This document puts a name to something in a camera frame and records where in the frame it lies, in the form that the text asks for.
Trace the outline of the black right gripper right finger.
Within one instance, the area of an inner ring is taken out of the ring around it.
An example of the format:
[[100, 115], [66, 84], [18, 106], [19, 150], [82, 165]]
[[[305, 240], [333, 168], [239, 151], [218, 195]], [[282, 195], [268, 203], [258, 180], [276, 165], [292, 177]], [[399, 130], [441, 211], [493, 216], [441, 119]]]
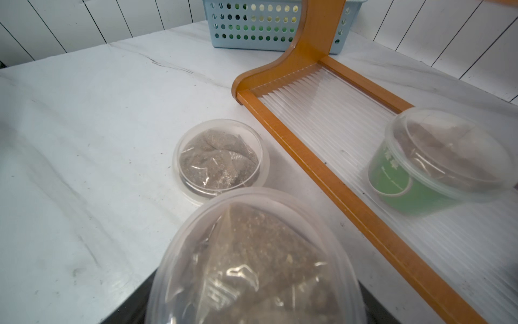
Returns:
[[367, 324], [400, 324], [400, 322], [360, 283]]

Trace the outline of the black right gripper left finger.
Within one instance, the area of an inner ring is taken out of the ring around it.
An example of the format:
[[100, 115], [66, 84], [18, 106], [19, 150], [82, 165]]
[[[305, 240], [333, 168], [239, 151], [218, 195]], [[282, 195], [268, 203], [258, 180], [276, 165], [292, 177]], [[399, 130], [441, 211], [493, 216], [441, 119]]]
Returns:
[[152, 283], [156, 271], [151, 275], [101, 324], [144, 324]]

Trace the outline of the red label seed jar top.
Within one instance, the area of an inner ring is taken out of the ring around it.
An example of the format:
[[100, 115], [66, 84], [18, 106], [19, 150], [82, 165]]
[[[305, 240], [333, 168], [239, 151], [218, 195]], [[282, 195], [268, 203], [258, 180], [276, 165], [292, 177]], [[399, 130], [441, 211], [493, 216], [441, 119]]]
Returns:
[[352, 264], [325, 220], [279, 190], [200, 206], [170, 242], [147, 323], [365, 323]]

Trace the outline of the yellow label seed jar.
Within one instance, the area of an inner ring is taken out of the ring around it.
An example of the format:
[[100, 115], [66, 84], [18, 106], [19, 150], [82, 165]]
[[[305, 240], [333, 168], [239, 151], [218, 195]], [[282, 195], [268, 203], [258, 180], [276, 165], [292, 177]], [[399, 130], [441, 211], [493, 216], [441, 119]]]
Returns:
[[270, 156], [260, 135], [235, 120], [210, 120], [194, 126], [173, 152], [173, 178], [184, 196], [200, 206], [231, 190], [263, 187]]

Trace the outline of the wooden three-tier shelf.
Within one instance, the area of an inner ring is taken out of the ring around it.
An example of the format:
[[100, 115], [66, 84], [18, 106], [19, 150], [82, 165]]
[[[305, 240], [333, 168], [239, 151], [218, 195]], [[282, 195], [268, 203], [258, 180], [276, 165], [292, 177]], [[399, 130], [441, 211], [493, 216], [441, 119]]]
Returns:
[[366, 171], [389, 120], [411, 105], [329, 56], [345, 1], [305, 1], [275, 62], [237, 77], [233, 96], [446, 323], [517, 322], [517, 191], [404, 215]]

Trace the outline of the green label seed jar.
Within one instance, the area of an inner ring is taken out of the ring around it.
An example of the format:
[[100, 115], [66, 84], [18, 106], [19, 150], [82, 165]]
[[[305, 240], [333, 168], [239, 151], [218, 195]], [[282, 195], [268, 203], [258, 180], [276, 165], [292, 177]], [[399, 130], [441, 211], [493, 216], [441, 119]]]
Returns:
[[427, 215], [508, 193], [517, 184], [517, 156], [471, 119], [411, 108], [387, 124], [366, 181], [390, 208]]

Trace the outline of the light blue plastic basket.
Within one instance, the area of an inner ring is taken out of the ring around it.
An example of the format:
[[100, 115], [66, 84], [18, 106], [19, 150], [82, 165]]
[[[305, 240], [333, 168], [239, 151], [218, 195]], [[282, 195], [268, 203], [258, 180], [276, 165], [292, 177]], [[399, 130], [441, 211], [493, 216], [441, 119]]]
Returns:
[[299, 26], [301, 1], [204, 1], [214, 47], [285, 51]]

